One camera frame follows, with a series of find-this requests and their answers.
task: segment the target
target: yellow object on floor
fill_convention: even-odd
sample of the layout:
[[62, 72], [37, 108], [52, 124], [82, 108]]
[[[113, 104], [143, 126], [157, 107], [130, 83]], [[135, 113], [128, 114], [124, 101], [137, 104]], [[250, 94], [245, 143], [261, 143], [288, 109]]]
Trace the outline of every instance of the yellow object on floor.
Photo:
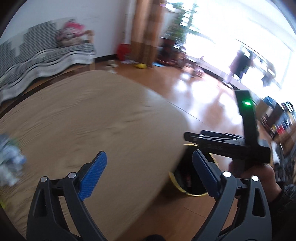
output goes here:
[[145, 64], [135, 64], [135, 67], [137, 67], [139, 69], [146, 69], [147, 65], [145, 65]]

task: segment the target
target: sofa leg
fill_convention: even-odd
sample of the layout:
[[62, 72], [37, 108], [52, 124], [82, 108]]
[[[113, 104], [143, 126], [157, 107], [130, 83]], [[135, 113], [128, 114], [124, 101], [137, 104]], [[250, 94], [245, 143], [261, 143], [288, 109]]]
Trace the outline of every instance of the sofa leg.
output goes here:
[[93, 62], [89, 65], [89, 70], [95, 70], [95, 69], [96, 69], [95, 62]]

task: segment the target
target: silver screw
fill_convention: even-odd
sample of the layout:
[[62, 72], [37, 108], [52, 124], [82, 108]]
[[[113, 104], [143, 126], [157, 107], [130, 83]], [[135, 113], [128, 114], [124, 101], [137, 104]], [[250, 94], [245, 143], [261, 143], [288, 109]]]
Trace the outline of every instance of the silver screw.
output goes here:
[[71, 173], [68, 174], [68, 177], [69, 178], [74, 178], [74, 177], [76, 177], [76, 173], [75, 172], [71, 172]]
[[253, 181], [257, 182], [259, 181], [259, 178], [257, 176], [252, 176]]
[[231, 177], [231, 173], [226, 171], [226, 172], [223, 172], [223, 176], [225, 177]]
[[46, 181], [47, 181], [47, 177], [41, 177], [40, 181], [41, 181], [42, 183], [46, 182]]

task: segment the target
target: human hand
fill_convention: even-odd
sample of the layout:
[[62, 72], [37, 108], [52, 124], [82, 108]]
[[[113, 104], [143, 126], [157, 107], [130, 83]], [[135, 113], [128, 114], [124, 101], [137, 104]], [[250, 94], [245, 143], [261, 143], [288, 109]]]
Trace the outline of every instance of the human hand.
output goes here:
[[[233, 170], [233, 166], [231, 162], [229, 164], [230, 172]], [[274, 170], [268, 164], [254, 165], [243, 172], [238, 178], [250, 179], [252, 176], [259, 178], [268, 202], [272, 202], [281, 193], [281, 188], [276, 183]]]

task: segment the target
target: table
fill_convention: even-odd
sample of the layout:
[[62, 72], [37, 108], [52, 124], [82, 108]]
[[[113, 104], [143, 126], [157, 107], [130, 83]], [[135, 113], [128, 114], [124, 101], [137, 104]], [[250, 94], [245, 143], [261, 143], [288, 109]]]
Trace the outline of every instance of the table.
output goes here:
[[[122, 76], [97, 70], [61, 80], [0, 119], [0, 133], [17, 138], [28, 159], [21, 181], [1, 188], [6, 214], [25, 236], [39, 179], [63, 178], [103, 150], [107, 167], [84, 203], [106, 238], [115, 240], [168, 180], [184, 150], [186, 130], [177, 108]], [[77, 234], [64, 198], [61, 204]]]

